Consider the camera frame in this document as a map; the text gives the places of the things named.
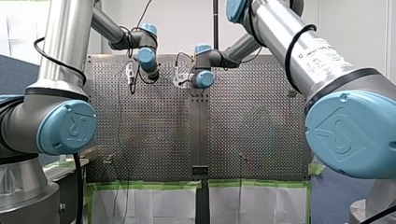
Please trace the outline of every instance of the green tape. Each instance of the green tape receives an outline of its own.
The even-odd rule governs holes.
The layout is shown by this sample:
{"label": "green tape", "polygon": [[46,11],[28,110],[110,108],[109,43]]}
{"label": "green tape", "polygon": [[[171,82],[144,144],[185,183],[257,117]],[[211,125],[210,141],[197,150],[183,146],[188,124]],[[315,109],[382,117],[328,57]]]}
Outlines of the green tape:
{"label": "green tape", "polygon": [[319,163],[309,163],[308,164],[308,173],[310,175],[320,175],[326,166],[319,164]]}
{"label": "green tape", "polygon": [[98,190],[117,189],[156,189],[156,190],[176,190],[176,189],[200,189],[201,181],[179,181],[179,182],[145,182],[145,181],[117,181],[111,183],[90,183],[87,184],[87,213],[88,224],[92,224],[93,194]]}
{"label": "green tape", "polygon": [[[232,188],[241,185],[240,179],[208,180],[210,188]],[[267,188],[288,188],[304,189],[309,186],[308,181],[271,181],[242,179],[242,186],[248,187],[267,187]]]}
{"label": "green tape", "polygon": [[[210,188],[240,187],[240,179],[208,180]],[[311,221],[311,183],[309,181],[271,181],[242,179],[243,187],[306,189],[305,224]]]}
{"label": "green tape", "polygon": [[93,207],[93,192],[94,188],[87,185],[87,213],[88,213],[88,224],[92,224],[92,207]]}
{"label": "green tape", "polygon": [[111,183],[91,183],[87,188],[94,191],[112,189],[199,189],[201,181],[179,181],[179,182],[144,182],[144,181],[118,181]]}

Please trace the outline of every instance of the metal pole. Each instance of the metal pole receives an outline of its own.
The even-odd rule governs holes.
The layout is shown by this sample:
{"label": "metal pole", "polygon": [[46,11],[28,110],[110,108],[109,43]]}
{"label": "metal pole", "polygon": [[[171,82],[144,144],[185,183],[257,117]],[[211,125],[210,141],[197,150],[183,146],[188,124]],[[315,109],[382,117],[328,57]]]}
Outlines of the metal pole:
{"label": "metal pole", "polygon": [[[91,31],[94,0],[56,0],[50,2],[44,51],[52,58],[84,70]],[[47,88],[86,95],[82,77],[45,58],[38,80],[28,88]]]}
{"label": "metal pole", "polygon": [[260,45],[256,42],[253,36],[245,34],[232,46],[226,49],[225,54],[231,61],[242,62],[244,58],[246,58],[259,47]]}
{"label": "metal pole", "polygon": [[119,43],[124,36],[121,28],[96,7],[93,8],[92,28],[111,43]]}
{"label": "metal pole", "polygon": [[213,49],[219,49],[219,0],[213,0]]}

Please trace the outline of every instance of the black cable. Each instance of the black cable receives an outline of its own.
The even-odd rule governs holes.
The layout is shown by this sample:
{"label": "black cable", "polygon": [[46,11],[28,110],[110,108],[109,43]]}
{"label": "black cable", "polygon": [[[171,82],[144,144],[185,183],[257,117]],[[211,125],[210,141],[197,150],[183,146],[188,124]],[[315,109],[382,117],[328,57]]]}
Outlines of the black cable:
{"label": "black cable", "polygon": [[253,0],[249,0],[249,4],[248,4],[248,16],[249,16],[248,22],[249,22],[249,25],[250,25],[251,35],[253,35],[253,37],[254,37],[254,39],[256,40],[257,43],[259,43],[261,46],[267,48],[265,46],[265,44],[262,43],[260,41],[260,39],[257,37],[256,31],[254,30],[254,26],[253,26],[253,6],[252,6],[252,4],[253,4]]}
{"label": "black cable", "polygon": [[137,82],[137,77],[134,78],[134,85],[132,85],[132,83],[129,85],[129,92],[131,93],[131,95],[134,95],[134,93],[136,92],[136,82]]}
{"label": "black cable", "polygon": [[60,66],[62,66],[62,67],[68,68],[68,69],[70,69],[70,70],[72,70],[72,71],[78,73],[79,75],[81,75],[81,77],[82,77],[82,84],[85,85],[85,83],[87,82],[87,77],[85,77],[85,75],[84,75],[83,72],[81,72],[80,70],[78,70],[77,68],[75,68],[75,67],[73,67],[73,66],[67,65],[67,64],[65,64],[65,63],[62,63],[61,61],[58,61],[58,60],[56,60],[56,59],[50,57],[46,52],[44,52],[44,50],[42,50],[41,48],[38,47],[38,43],[42,42],[44,39],[45,39],[45,37],[38,38],[38,39],[33,43],[33,46],[35,47],[35,50],[37,50],[37,52],[38,52],[39,54],[41,54],[41,56],[43,56],[44,58],[50,60],[51,62],[56,63],[56,64],[58,64],[58,65],[60,65]]}
{"label": "black cable", "polygon": [[250,63],[251,61],[255,60],[255,59],[260,55],[260,52],[262,52],[262,47],[260,47],[259,51],[257,52],[256,55],[254,55],[253,58],[248,59],[248,60],[246,60],[246,61],[242,61],[241,63]]}
{"label": "black cable", "polygon": [[176,56],[175,66],[178,65],[178,57],[179,57],[180,55],[186,56],[187,58],[189,58],[189,59],[191,60],[191,62],[194,62],[194,59],[193,59],[190,55],[188,55],[188,54],[185,53],[185,52],[179,52],[179,53],[177,54],[177,56]]}
{"label": "black cable", "polygon": [[128,34],[127,41],[128,41],[128,49],[126,50],[126,55],[128,56],[128,58],[132,58],[134,56],[134,44],[131,42],[131,38],[132,38],[132,34],[128,28],[126,28],[125,26],[120,26],[121,30],[126,31],[126,33]]}
{"label": "black cable", "polygon": [[316,31],[317,26],[314,24],[306,25],[299,33],[297,33],[294,38],[291,40],[290,45],[288,47],[288,51],[286,51],[286,57],[285,57],[285,72],[286,72],[286,77],[288,78],[289,84],[299,93],[300,90],[298,87],[294,84],[294,80],[291,76],[291,71],[290,71],[290,60],[291,60],[291,54],[293,52],[294,46],[296,45],[297,41],[300,39],[300,36],[304,34],[307,31]]}
{"label": "black cable", "polygon": [[82,224],[82,211],[84,207],[84,182],[82,177],[82,169],[81,163],[79,162],[79,155],[78,153],[73,154],[73,158],[76,164],[76,173],[77,173],[77,194],[78,194],[78,203],[77,203],[77,218],[76,224]]}
{"label": "black cable", "polygon": [[142,20],[143,20],[143,18],[145,17],[145,15],[146,15],[146,11],[148,10],[148,8],[149,8],[149,4],[151,3],[151,0],[148,0],[148,3],[146,4],[146,8],[145,8],[145,10],[143,11],[143,14],[142,14],[142,16],[140,17],[140,20],[139,20],[139,22],[137,23],[137,27],[139,27],[139,25],[140,25],[140,22],[142,22]]}
{"label": "black cable", "polygon": [[370,218],[366,219],[361,224],[373,223],[373,222],[379,220],[380,218],[385,217],[385,216],[387,216],[387,215],[389,215],[391,213],[394,213],[394,212],[396,212],[396,205],[394,205],[394,206],[392,206],[392,207],[390,207],[390,208],[388,208],[388,209],[376,214],[373,217],[370,217]]}
{"label": "black cable", "polygon": [[140,79],[142,79],[142,81],[143,81],[144,83],[148,84],[148,85],[155,84],[155,83],[158,81],[158,79],[156,79],[155,81],[148,82],[148,81],[146,81],[145,79],[143,79],[142,74],[140,73],[140,65],[137,67],[137,72],[136,72],[136,73],[137,73],[138,76],[140,76]]}
{"label": "black cable", "polygon": [[191,81],[190,81],[190,76],[191,76],[192,71],[194,70],[194,68],[195,68],[195,66],[193,66],[193,67],[191,68],[191,70],[190,70],[190,72],[189,72],[189,75],[187,76],[187,79],[186,79],[186,80],[184,80],[184,81],[178,83],[179,86],[183,85],[183,84],[186,83],[186,82],[191,82]]}

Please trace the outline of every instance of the white wall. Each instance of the white wall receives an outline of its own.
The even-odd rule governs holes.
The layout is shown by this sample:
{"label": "white wall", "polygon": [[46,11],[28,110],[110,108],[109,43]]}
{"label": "white wall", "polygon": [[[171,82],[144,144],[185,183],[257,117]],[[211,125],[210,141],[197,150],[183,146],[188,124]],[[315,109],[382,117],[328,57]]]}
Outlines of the white wall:
{"label": "white wall", "polygon": [[[40,63],[33,42],[46,33],[50,1],[0,1],[0,54]],[[101,52],[101,37],[91,31],[89,53]]]}
{"label": "white wall", "polygon": [[376,68],[388,77],[390,2],[320,0],[319,34],[351,63]]}
{"label": "white wall", "polygon": [[[137,25],[148,0],[102,0],[103,11],[116,23],[128,28]],[[304,19],[318,24],[318,0],[305,0]],[[246,32],[241,25],[227,21],[227,0],[219,0],[219,48],[226,49]],[[152,1],[143,22],[157,25],[160,54],[180,51],[193,53],[200,43],[213,46],[212,0],[166,0]],[[102,52],[112,53],[106,41]]]}

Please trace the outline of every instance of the blue cloth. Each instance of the blue cloth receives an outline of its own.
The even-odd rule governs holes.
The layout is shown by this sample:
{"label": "blue cloth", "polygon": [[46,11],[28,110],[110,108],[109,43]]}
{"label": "blue cloth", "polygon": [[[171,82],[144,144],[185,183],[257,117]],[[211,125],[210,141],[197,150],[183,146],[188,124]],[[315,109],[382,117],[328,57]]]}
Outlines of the blue cloth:
{"label": "blue cloth", "polygon": [[354,179],[326,168],[312,177],[311,223],[349,222],[349,206],[367,198],[374,180]]}

